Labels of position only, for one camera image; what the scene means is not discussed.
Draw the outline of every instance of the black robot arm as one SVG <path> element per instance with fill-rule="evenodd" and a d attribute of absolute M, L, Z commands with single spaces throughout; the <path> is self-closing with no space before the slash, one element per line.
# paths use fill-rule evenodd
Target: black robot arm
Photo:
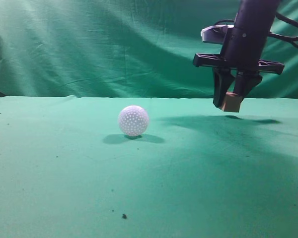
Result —
<path fill-rule="evenodd" d="M 239 112 L 243 99 L 262 81 L 261 72 L 282 74 L 284 64 L 261 59 L 267 37 L 283 37 L 270 32 L 276 15 L 281 17 L 277 13 L 280 3 L 281 0 L 241 0 L 235 20 L 218 21 L 202 30 L 203 42 L 223 45 L 219 54 L 197 53 L 193 59 L 196 67 L 213 68 L 213 103 L 217 108 Z M 234 25 L 218 25 L 221 22 Z M 283 40 L 294 43 L 298 38 Z M 234 81 L 233 92 L 227 92 Z"/>

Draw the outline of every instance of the green cloth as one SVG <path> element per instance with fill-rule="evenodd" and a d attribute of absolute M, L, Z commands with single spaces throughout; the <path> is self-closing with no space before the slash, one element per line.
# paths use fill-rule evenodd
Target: green cloth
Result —
<path fill-rule="evenodd" d="M 211 98 L 210 68 L 195 53 L 218 54 L 200 32 L 234 19 L 240 0 L 0 0 L 0 91 L 16 96 Z M 298 21 L 298 0 L 278 12 Z M 272 31 L 297 36 L 276 19 Z M 269 38 L 263 74 L 249 97 L 298 98 L 298 49 Z"/>
<path fill-rule="evenodd" d="M 33 237 L 298 238 L 298 100 L 0 98 L 0 238 Z"/>

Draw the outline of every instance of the green table surface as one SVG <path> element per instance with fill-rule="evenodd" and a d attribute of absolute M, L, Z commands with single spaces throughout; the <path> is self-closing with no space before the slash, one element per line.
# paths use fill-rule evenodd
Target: green table surface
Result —
<path fill-rule="evenodd" d="M 0 98 L 0 238 L 298 238 L 298 100 Z"/>

